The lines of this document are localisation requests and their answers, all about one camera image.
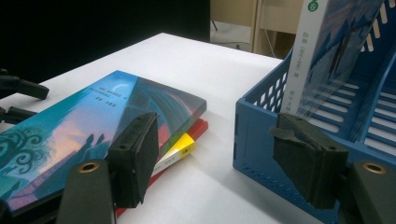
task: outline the white table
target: white table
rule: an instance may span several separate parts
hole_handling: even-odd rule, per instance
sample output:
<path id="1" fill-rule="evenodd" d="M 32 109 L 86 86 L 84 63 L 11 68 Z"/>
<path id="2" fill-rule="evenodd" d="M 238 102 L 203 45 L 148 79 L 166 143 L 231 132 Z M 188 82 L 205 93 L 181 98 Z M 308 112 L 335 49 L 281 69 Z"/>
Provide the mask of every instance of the white table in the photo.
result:
<path id="1" fill-rule="evenodd" d="M 236 101 L 280 60 L 160 34 L 43 82 L 48 99 L 20 94 L 0 100 L 41 111 L 114 70 L 122 70 L 207 100 L 208 131 L 197 149 L 171 166 L 149 189 L 145 202 L 118 223 L 318 223 L 233 168 Z M 0 132 L 7 127 L 0 125 Z"/>

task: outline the blue crate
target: blue crate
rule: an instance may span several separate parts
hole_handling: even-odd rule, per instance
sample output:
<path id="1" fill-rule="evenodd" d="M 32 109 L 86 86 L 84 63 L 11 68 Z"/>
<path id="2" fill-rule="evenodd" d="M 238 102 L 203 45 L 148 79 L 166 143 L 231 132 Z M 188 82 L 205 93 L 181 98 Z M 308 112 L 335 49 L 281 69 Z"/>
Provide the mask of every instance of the blue crate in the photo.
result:
<path id="1" fill-rule="evenodd" d="M 396 7 L 393 0 L 385 1 L 374 27 L 378 29 L 369 34 L 371 41 L 363 47 L 346 85 L 309 121 L 349 150 L 349 162 L 377 161 L 396 169 Z M 276 126 L 290 55 L 236 103 L 233 167 L 317 219 L 338 223 L 339 204 L 334 209 L 314 209 L 272 158 L 274 139 L 269 129 Z"/>

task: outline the stack of books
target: stack of books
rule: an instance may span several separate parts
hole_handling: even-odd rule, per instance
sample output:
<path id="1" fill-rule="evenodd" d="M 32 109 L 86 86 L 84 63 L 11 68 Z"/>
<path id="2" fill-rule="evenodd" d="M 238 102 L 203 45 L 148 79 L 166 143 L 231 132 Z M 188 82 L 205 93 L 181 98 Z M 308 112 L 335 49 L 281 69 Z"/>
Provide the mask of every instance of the stack of books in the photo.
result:
<path id="1" fill-rule="evenodd" d="M 207 129 L 200 119 L 205 111 L 206 100 L 198 96 L 115 71 L 0 133 L 0 199 L 19 213 L 62 191 L 71 167 L 104 159 L 127 125 L 148 112 L 158 115 L 152 184 L 194 150 Z"/>

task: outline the book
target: book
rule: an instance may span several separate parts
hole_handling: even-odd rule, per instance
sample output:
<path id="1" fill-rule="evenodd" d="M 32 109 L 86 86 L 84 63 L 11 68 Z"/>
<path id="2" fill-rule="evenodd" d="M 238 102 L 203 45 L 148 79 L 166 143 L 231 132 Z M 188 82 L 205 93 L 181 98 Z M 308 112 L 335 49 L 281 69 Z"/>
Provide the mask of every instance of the book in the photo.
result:
<path id="1" fill-rule="evenodd" d="M 0 199 L 18 212 L 61 191 L 71 167 L 103 159 L 147 112 L 159 116 L 159 160 L 205 110 L 198 96 L 115 71 L 0 134 Z"/>
<path id="2" fill-rule="evenodd" d="M 304 0 L 281 112 L 309 118 L 351 75 L 384 0 Z"/>
<path id="3" fill-rule="evenodd" d="M 150 187 L 166 169 L 177 161 L 190 155 L 195 150 L 195 141 L 207 130 L 208 123 L 203 119 L 198 119 L 184 133 L 181 138 L 166 152 L 166 154 L 157 162 L 148 186 Z M 121 216 L 126 208 L 116 208 L 116 217 Z"/>

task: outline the brass screw hole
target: brass screw hole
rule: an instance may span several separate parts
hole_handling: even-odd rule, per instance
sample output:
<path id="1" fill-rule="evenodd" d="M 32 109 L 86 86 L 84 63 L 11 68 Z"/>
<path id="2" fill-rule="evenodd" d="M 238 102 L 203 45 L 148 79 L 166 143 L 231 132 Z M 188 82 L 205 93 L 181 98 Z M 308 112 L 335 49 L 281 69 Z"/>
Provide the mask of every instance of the brass screw hole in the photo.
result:
<path id="1" fill-rule="evenodd" d="M 89 173 L 99 168 L 99 163 L 97 162 L 88 162 L 79 167 L 80 173 Z"/>
<path id="2" fill-rule="evenodd" d="M 378 165 L 375 163 L 371 163 L 371 162 L 366 162 L 363 164 L 364 169 L 378 174 L 378 175 L 384 175 L 387 173 L 387 169 L 385 169 L 385 167 L 383 167 L 382 165 Z"/>

